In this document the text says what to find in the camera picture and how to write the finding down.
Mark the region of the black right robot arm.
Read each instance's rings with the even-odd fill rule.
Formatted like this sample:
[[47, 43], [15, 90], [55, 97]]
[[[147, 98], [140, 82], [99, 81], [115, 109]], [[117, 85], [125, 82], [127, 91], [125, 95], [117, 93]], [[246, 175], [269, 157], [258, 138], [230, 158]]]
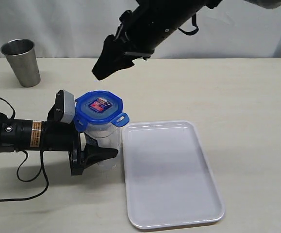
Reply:
[[[217, 0], [140, 0], [134, 10], [126, 10], [119, 17], [115, 34], [108, 35], [92, 74], [102, 81], [117, 71], [131, 68], [136, 59], [149, 59], [156, 47], [188, 20], [194, 26], [185, 31], [193, 36], [199, 28], [197, 12], [203, 7], [214, 9]], [[109, 91], [90, 91], [75, 100], [73, 124], [86, 139], [84, 150], [76, 146], [69, 153], [72, 175], [97, 163], [116, 163], [121, 152], [121, 128], [129, 123], [123, 111], [123, 101]]]

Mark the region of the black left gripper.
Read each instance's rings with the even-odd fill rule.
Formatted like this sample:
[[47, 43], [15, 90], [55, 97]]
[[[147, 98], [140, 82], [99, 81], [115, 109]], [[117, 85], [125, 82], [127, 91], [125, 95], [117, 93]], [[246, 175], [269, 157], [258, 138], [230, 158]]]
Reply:
[[72, 176], [79, 176], [88, 167], [116, 158], [118, 150], [86, 144], [81, 150], [80, 133], [73, 122], [70, 124], [56, 121], [42, 122], [42, 150], [67, 151], [70, 172]]

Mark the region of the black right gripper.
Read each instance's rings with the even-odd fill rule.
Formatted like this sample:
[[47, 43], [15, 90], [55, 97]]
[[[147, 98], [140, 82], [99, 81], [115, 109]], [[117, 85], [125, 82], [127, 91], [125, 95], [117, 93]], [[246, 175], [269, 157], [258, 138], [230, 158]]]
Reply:
[[115, 36], [108, 35], [102, 52], [92, 68], [97, 80], [104, 80], [117, 71], [134, 66], [134, 62], [124, 55], [117, 56], [116, 42], [122, 47], [123, 54], [149, 59], [154, 53], [153, 39], [148, 36], [153, 32], [154, 16], [151, 9], [126, 10], [119, 17], [120, 25]]

